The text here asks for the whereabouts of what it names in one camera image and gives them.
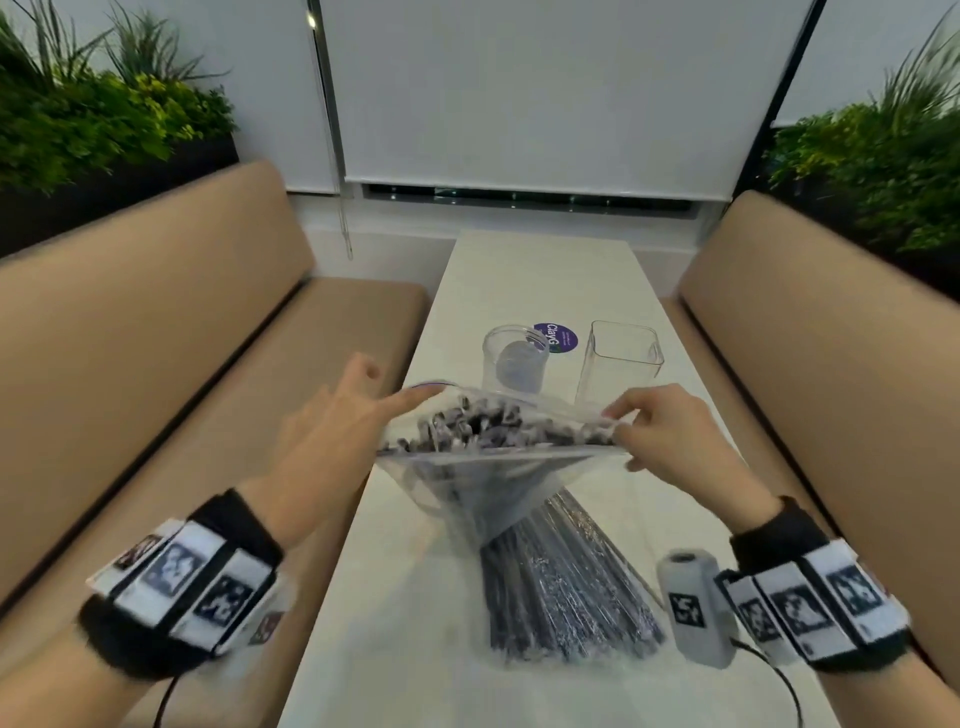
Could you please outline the person's right hand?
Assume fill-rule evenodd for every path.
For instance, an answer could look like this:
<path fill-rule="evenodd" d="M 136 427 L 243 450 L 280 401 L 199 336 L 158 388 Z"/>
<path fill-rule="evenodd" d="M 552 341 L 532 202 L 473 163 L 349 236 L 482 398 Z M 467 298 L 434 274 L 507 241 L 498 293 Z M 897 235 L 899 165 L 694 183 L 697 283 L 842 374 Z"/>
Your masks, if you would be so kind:
<path fill-rule="evenodd" d="M 658 439 L 664 467 L 657 479 L 689 495 L 733 534 L 760 528 L 784 503 L 759 480 L 699 397 L 676 383 L 633 387 L 602 411 L 617 420 L 614 441 Z"/>

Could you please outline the person's left hand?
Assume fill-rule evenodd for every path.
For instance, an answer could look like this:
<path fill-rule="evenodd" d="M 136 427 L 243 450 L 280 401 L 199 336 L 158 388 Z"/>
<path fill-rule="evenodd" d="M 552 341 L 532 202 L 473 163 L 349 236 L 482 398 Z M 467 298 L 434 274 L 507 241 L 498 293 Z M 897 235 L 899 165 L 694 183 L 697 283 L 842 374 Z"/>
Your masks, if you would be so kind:
<path fill-rule="evenodd" d="M 354 353 L 337 384 L 322 386 L 287 420 L 273 465 L 238 486 L 284 552 L 345 506 L 369 476 L 386 430 L 369 430 L 369 404 L 381 398 L 381 380 L 378 364 Z"/>

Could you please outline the person's right forearm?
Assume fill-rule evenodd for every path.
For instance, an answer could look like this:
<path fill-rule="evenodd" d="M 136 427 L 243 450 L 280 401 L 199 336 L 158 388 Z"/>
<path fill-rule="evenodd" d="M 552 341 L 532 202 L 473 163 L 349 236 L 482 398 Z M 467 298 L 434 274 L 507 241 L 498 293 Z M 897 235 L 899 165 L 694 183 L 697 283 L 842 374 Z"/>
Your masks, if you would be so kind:
<path fill-rule="evenodd" d="M 960 695 L 912 651 L 880 670 L 817 678 L 842 728 L 960 728 Z"/>

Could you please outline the person's left forearm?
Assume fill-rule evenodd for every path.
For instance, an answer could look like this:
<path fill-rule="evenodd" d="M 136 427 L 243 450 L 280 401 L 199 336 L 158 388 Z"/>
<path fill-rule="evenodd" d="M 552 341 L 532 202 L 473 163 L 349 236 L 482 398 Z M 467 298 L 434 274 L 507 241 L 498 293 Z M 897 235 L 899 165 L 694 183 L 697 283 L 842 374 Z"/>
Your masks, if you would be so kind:
<path fill-rule="evenodd" d="M 75 626 L 0 677 L 0 728 L 118 728 L 155 685 L 210 650 L 87 602 Z"/>

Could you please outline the square clear plastic container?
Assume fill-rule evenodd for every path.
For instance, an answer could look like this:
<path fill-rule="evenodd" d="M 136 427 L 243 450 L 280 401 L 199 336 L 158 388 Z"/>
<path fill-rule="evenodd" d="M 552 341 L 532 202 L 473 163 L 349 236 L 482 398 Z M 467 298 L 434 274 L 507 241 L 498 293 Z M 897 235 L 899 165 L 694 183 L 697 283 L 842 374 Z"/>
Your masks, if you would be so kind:
<path fill-rule="evenodd" d="M 591 323 L 574 405 L 602 409 L 632 387 L 654 383 L 665 363 L 658 334 L 632 323 Z"/>

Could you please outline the round clear plastic cup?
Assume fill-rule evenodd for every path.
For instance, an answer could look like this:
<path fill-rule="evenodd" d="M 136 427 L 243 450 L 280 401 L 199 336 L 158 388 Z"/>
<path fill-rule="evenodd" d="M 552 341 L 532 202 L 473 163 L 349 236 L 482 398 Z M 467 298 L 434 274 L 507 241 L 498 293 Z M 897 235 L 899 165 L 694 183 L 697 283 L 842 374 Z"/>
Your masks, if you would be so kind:
<path fill-rule="evenodd" d="M 546 335 L 519 324 L 491 329 L 482 344 L 482 387 L 489 391 L 541 394 L 550 344 Z"/>

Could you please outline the tan upholstered bench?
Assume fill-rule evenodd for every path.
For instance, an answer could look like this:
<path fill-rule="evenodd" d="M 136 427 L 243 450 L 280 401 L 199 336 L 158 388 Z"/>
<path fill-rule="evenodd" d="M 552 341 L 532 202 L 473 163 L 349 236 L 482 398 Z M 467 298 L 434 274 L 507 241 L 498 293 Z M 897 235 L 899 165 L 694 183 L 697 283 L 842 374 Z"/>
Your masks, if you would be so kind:
<path fill-rule="evenodd" d="M 865 559 L 960 694 L 960 304 L 753 191 L 661 304 L 750 466 Z"/>
<path fill-rule="evenodd" d="M 0 262 L 0 675 L 74 621 L 110 557 L 268 470 L 283 420 L 352 354 L 402 386 L 424 287 L 314 268 L 268 162 Z"/>

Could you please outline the right wristband with marker tags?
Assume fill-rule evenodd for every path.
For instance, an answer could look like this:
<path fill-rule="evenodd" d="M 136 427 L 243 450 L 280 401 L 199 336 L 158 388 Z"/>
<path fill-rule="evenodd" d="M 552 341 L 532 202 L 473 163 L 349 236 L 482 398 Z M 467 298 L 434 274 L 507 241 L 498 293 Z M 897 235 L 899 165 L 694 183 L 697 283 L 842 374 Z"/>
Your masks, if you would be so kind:
<path fill-rule="evenodd" d="M 730 610 L 775 665 L 804 661 L 820 674 L 879 672 L 906 655 L 906 608 L 830 540 L 791 497 L 762 526 L 730 538 L 737 569 L 714 578 Z"/>

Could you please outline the wristband with marker tags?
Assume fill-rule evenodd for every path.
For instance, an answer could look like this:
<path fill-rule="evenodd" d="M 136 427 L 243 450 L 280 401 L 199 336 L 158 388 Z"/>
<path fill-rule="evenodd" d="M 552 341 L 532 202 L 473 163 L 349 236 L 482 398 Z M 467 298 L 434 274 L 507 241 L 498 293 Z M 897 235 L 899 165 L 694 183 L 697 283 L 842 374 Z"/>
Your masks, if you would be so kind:
<path fill-rule="evenodd" d="M 147 681 L 200 670 L 234 680 L 297 600 L 285 553 L 243 497 L 214 495 L 170 518 L 87 579 L 77 623 L 91 649 Z"/>
<path fill-rule="evenodd" d="M 730 538 L 737 569 L 714 578 L 730 610 L 775 665 L 804 661 L 820 674 L 879 672 L 906 655 L 906 608 L 830 540 L 791 497 L 762 526 Z"/>

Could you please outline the dark window strip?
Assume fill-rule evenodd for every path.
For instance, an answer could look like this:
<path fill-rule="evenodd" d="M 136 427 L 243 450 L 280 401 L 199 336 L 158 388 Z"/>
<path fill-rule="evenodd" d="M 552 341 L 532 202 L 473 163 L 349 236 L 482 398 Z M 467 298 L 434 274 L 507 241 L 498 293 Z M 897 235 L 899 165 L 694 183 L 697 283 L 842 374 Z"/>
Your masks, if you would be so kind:
<path fill-rule="evenodd" d="M 361 183 L 361 189 L 366 200 L 391 203 L 679 220 L 696 218 L 704 205 L 697 200 L 390 183 Z"/>

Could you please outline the left wristband with marker tags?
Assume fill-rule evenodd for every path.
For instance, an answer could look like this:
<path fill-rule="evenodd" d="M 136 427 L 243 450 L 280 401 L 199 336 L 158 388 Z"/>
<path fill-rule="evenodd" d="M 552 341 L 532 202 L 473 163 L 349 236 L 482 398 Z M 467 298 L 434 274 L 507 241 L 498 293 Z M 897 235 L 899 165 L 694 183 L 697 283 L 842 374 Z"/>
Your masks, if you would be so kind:
<path fill-rule="evenodd" d="M 285 553 L 243 497 L 214 495 L 170 518 L 87 579 L 77 623 L 91 649 L 147 681 L 200 670 L 234 680 L 297 600 Z"/>

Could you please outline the narrow white roller blind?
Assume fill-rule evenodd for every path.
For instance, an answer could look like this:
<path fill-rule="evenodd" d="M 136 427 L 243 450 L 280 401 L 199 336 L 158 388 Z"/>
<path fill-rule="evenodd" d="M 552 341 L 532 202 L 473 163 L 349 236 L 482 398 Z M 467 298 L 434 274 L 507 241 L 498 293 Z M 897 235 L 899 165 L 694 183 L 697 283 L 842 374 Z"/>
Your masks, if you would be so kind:
<path fill-rule="evenodd" d="M 307 0 L 136 0 L 172 22 L 178 51 L 233 107 L 243 162 L 267 160 L 294 193 L 339 190 Z"/>
<path fill-rule="evenodd" d="M 773 126 L 878 97 L 940 20 L 960 29 L 960 0 L 825 0 Z"/>

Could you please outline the black planter box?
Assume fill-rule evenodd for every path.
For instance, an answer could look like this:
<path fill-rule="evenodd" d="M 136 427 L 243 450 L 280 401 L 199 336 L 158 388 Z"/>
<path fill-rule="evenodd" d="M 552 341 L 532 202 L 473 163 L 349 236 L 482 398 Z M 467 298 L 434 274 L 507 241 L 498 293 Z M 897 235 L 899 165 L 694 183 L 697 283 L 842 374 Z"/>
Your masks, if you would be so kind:
<path fill-rule="evenodd" d="M 850 192 L 832 188 L 824 176 L 788 175 L 774 183 L 758 173 L 753 190 L 766 194 L 876 258 L 906 273 L 960 305 L 960 242 L 934 249 L 902 249 L 905 231 L 870 231 Z"/>
<path fill-rule="evenodd" d="M 238 163 L 232 136 L 195 139 L 165 160 L 121 161 L 51 192 L 0 190 L 0 261 Z"/>

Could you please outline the wide white roller blind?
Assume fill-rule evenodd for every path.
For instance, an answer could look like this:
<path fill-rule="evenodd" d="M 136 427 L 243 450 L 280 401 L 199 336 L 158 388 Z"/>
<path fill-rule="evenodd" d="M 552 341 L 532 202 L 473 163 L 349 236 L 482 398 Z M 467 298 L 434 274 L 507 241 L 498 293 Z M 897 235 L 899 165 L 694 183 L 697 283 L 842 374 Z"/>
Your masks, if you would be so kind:
<path fill-rule="evenodd" d="M 813 0 L 318 0 L 345 177 L 733 198 Z"/>

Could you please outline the green artificial plants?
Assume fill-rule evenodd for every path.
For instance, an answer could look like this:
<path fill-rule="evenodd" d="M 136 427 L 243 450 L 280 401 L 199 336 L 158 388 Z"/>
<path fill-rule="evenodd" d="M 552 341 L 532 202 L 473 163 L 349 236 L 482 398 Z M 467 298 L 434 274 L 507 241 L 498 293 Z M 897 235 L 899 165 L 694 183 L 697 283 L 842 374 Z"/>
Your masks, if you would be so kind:
<path fill-rule="evenodd" d="M 110 0 L 81 38 L 55 0 L 0 0 L 0 191 L 51 195 L 119 164 L 167 162 L 238 127 L 177 24 Z"/>
<path fill-rule="evenodd" d="M 800 118 L 763 155 L 765 187 L 841 213 L 869 247 L 960 254 L 960 28 L 948 9 L 877 95 Z"/>

